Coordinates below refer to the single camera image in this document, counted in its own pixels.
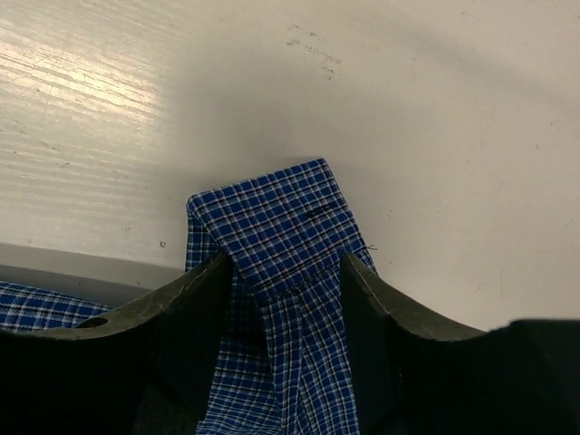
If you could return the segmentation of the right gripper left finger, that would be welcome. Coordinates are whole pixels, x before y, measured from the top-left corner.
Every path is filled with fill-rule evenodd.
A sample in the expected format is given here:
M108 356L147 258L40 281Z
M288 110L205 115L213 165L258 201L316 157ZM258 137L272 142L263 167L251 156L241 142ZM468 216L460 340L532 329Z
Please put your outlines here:
M217 255L73 328L1 335L4 434L192 434L230 300Z

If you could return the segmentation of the blue checked long sleeve shirt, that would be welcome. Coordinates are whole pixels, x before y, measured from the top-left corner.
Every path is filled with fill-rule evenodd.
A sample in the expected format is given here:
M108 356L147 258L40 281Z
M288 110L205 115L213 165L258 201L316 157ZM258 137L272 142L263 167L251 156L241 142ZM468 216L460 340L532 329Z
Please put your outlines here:
M339 275L343 254L372 258L327 163L199 193L187 212L185 274L217 255L232 265L208 408L192 434L359 433ZM73 328L116 308L3 282L1 335Z

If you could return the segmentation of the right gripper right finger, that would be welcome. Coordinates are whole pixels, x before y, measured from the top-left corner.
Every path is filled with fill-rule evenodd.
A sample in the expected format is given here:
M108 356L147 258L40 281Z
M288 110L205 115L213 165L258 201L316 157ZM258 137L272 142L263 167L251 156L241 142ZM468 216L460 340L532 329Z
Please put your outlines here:
M364 434L576 434L579 323L484 332L382 281L352 254L340 289Z

